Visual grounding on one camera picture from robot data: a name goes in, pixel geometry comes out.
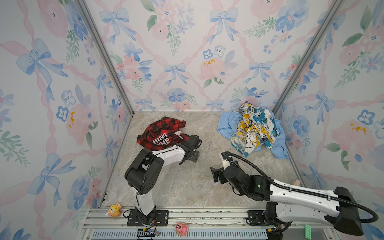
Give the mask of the red black plaid shirt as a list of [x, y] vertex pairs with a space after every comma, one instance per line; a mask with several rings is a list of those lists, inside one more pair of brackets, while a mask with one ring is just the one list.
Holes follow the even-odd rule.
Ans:
[[151, 151], [159, 151], [187, 142], [190, 136], [181, 131], [185, 126], [185, 121], [163, 117], [148, 125], [144, 133], [138, 135], [137, 143]]

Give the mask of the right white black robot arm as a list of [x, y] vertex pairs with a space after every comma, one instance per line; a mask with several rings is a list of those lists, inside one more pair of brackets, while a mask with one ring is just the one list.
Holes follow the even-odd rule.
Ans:
[[223, 167], [210, 168], [214, 182], [230, 184], [234, 194], [266, 202], [256, 225], [285, 225], [292, 222], [319, 223], [352, 236], [364, 234], [358, 208], [350, 191], [313, 190], [285, 184], [265, 175], [248, 175], [238, 161], [223, 161]]

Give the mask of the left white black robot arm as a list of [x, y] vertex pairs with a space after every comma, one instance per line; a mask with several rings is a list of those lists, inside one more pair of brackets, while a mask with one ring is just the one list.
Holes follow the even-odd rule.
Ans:
[[148, 217], [156, 211], [153, 201], [154, 188], [163, 167], [185, 161], [197, 162], [200, 152], [197, 149], [202, 140], [197, 135], [189, 136], [187, 141], [177, 143], [164, 150], [151, 151], [142, 149], [125, 172], [125, 179], [135, 190], [135, 210], [143, 217]]

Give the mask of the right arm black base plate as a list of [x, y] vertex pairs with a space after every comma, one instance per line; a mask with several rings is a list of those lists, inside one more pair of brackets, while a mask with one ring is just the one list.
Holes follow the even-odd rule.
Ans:
[[247, 211], [248, 217], [246, 218], [246, 223], [252, 227], [279, 227], [281, 225], [286, 225], [286, 222], [283, 222], [277, 218], [277, 214], [266, 213], [266, 211], [262, 210], [249, 210]]

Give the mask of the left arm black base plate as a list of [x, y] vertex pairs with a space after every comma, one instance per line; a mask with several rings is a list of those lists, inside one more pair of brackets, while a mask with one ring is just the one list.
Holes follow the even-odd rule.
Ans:
[[128, 212], [128, 216], [126, 216], [126, 212], [123, 213], [123, 217], [128, 219], [128, 227], [166, 227], [169, 222], [168, 210], [154, 209], [147, 216], [136, 208], [129, 209]]

